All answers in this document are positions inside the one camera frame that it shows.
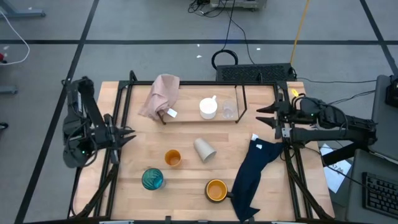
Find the black metal frame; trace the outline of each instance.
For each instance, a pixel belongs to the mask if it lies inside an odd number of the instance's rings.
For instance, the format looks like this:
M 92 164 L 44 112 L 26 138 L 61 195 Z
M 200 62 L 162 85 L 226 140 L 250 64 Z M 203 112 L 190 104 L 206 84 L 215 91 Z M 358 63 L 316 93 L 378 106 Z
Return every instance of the black metal frame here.
M 127 122 L 127 114 L 129 111 L 129 105 L 130 105 L 130 100 L 131 100 L 131 94 L 132 94 L 132 88 L 134 85 L 151 85 L 153 82 L 152 81 L 137 81 L 137 78 L 134 74 L 134 72 L 130 72 L 130 79 L 128 81 L 119 81 L 118 85 L 118 92 L 116 95 L 116 101 L 114 105 L 114 110 L 113 110 L 113 119 L 114 123 L 116 124 L 118 120 L 118 113 L 119 113 L 119 108 L 121 105 L 121 97 L 124 89 L 127 89 L 127 94 L 126 94 L 126 99 L 124 101 L 124 108 L 123 108 L 123 115 L 121 118 L 121 127 L 125 128 L 126 127 L 126 122 Z M 274 94 L 275 98 L 278 98 L 279 91 L 278 89 L 282 89 L 284 92 L 284 100 L 289 101 L 289 94 L 287 91 L 287 84 L 286 82 L 268 82 L 268 83 L 245 83 L 246 85 L 256 85 L 256 86 L 272 86 L 274 89 Z M 236 85 L 236 82 L 208 82 L 208 81 L 187 81 L 187 82 L 180 82 L 180 85 Z M 246 93 L 244 92 L 244 102 L 245 102 L 245 111 L 242 113 L 241 117 L 247 110 L 247 102 L 246 102 Z M 289 153 L 289 147 L 288 144 L 286 144 L 286 147 L 284 147 L 284 156 L 285 156 L 285 162 L 286 166 L 292 166 L 292 161 Z M 108 169 L 109 169 L 109 163 L 111 160 L 110 157 L 110 150 L 106 150 L 105 152 L 105 158 L 103 162 L 103 168 L 102 168 L 102 173 L 101 173 L 101 179 L 99 182 L 99 185 L 101 185 L 104 181 L 105 178 L 107 177 L 108 174 Z M 306 181 L 305 181 L 305 174 L 304 174 L 304 169 L 303 169 L 303 163 L 302 163 L 302 158 L 300 155 L 300 151 L 298 149 L 295 149 L 295 157 L 297 161 L 297 169 L 298 169 L 298 176 L 300 178 L 301 183 L 307 187 Z M 110 188 L 109 188 L 109 197 L 106 205 L 106 213 L 105 216 L 100 216 L 100 210 L 101 210 L 101 204 L 102 200 L 98 200 L 93 216 L 88 217 L 88 218 L 71 218 L 69 217 L 70 214 L 70 209 L 68 211 L 68 219 L 66 220 L 54 220 L 54 221 L 47 221 L 47 222 L 39 222 L 39 223 L 53 223 L 53 224 L 61 224 L 61 223 L 89 223 L 89 224 L 94 224 L 94 223 L 99 223 L 99 222 L 105 222 L 105 221 L 111 221 L 111 214 L 112 214 L 112 209 L 113 209 L 113 203 L 114 203 L 114 195 L 116 191 L 116 182 L 118 179 L 118 170 L 119 170 L 119 164 L 113 164 L 114 168 L 116 168 L 116 175 L 114 176 L 113 180 L 110 183 Z M 73 184 L 73 188 L 75 189 L 78 184 L 78 175 L 79 170 L 76 170 L 76 176 L 75 176 L 75 181 Z M 306 218 L 302 218 L 300 214 L 300 206 L 299 206 L 299 199 L 297 197 L 297 191 L 296 191 L 296 185 L 294 179 L 289 176 L 289 185 L 290 185 L 290 193 L 292 197 L 292 205 L 293 205 L 293 210 L 294 210 L 294 215 L 295 215 L 295 221 L 296 222 L 305 222 L 305 223 L 349 223 L 349 222 L 339 222 L 339 221 L 334 221 L 334 220 L 319 220 L 319 219 L 313 219 L 312 216 L 312 209 L 311 206 L 307 200 L 307 198 L 303 197 L 304 204 L 305 204 L 305 209 L 306 209 Z M 70 208 L 72 207 L 73 204 L 73 197 L 70 200 Z M 240 223 L 240 222 L 230 222 L 230 221 L 202 221 L 202 220 L 184 220 L 184 221 L 172 221 L 171 217 L 167 216 L 165 217 L 165 220 L 134 220 L 134 223 L 181 223 L 181 224 L 188 224 L 188 223 Z M 245 223 L 272 223 L 272 222 L 255 222 L 254 218 L 250 218 L 247 222 Z
M 235 94 L 236 94 L 236 107 L 237 107 L 237 110 L 238 110 L 238 119 L 235 121 L 236 124 L 239 123 L 239 121 L 241 120 L 241 118 L 243 117 L 243 115 L 245 114 L 245 112 L 248 110 L 248 104 L 246 103 L 246 91 L 245 91 L 245 89 L 244 89 L 244 84 L 242 83 L 243 101 L 244 101 L 244 111 L 242 112 L 241 115 L 239 115 L 238 93 L 236 92 L 236 87 L 237 87 L 237 86 L 238 86 L 238 85 L 235 85 L 235 87 L 234 87 L 234 88 L 235 88 Z M 156 112 L 156 113 L 157 113 L 157 115 L 159 116 L 160 121 L 162 122 L 162 124 L 166 125 L 166 122 L 164 122 L 164 120 L 163 120 L 163 116 L 160 115 L 159 112 Z

